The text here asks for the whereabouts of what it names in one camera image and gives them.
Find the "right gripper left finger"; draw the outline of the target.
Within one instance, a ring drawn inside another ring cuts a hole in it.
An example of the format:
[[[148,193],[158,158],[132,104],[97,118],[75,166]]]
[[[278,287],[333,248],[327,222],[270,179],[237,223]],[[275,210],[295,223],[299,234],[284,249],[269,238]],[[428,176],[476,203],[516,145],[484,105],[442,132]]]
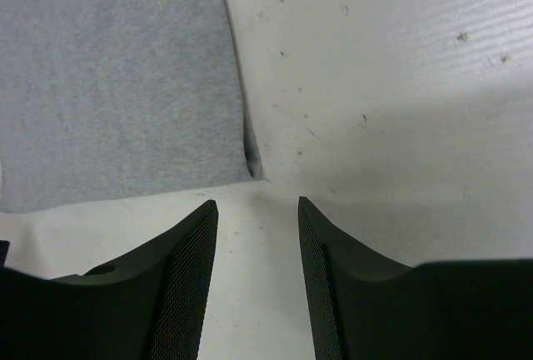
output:
[[[83,275],[1,270],[4,359],[194,359],[217,245],[204,202],[175,227]]]

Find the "grey tank top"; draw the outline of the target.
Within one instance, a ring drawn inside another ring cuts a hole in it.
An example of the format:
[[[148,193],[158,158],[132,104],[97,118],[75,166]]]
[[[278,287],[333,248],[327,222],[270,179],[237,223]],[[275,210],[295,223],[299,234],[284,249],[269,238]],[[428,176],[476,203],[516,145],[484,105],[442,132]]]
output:
[[[1,209],[262,175],[226,0],[1,0]]]

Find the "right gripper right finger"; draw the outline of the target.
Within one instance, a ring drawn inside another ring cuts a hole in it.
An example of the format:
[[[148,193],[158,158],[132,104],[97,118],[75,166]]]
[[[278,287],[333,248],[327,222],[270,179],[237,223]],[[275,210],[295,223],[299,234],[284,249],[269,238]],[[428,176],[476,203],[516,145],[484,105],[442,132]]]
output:
[[[298,228],[316,358],[531,358],[531,260],[408,267],[343,232],[306,197]]]

